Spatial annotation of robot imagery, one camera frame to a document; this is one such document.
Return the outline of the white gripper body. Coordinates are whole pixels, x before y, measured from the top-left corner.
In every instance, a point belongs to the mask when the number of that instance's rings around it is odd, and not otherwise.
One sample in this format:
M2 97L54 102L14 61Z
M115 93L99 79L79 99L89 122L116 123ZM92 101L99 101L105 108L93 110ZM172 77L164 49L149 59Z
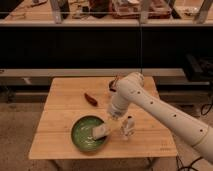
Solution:
M128 100L123 98L118 93L115 93L111 97L110 103L107 108L107 112L113 118L120 118L127 113L129 105L130 105L130 102Z

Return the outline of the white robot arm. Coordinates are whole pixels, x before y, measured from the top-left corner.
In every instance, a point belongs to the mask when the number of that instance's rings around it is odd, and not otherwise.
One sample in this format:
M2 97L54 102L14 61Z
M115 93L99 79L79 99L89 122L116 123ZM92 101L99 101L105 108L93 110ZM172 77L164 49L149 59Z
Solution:
M152 96L144 89L144 77L133 72L114 82L115 92L107 112L115 117L127 113L131 103L151 114L213 164L213 127Z

